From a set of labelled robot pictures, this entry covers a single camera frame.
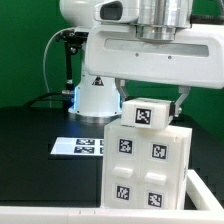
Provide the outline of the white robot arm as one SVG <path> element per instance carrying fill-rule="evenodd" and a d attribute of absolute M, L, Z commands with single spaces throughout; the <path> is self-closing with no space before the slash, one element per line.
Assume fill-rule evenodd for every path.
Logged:
<path fill-rule="evenodd" d="M 193 0 L 59 0 L 84 40 L 72 112 L 115 117 L 117 80 L 224 88 L 224 26 L 192 21 Z"/>

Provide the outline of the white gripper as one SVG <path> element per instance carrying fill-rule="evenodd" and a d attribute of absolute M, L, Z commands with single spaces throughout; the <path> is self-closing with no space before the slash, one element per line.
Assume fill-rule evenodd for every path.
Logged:
<path fill-rule="evenodd" d="M 128 97 L 123 79 L 182 85 L 173 105 L 178 117 L 190 87 L 224 87 L 224 26 L 195 24 L 173 41 L 144 41 L 133 26 L 99 25 L 89 32 L 85 65 L 91 75 L 116 78 L 122 101 Z"/>

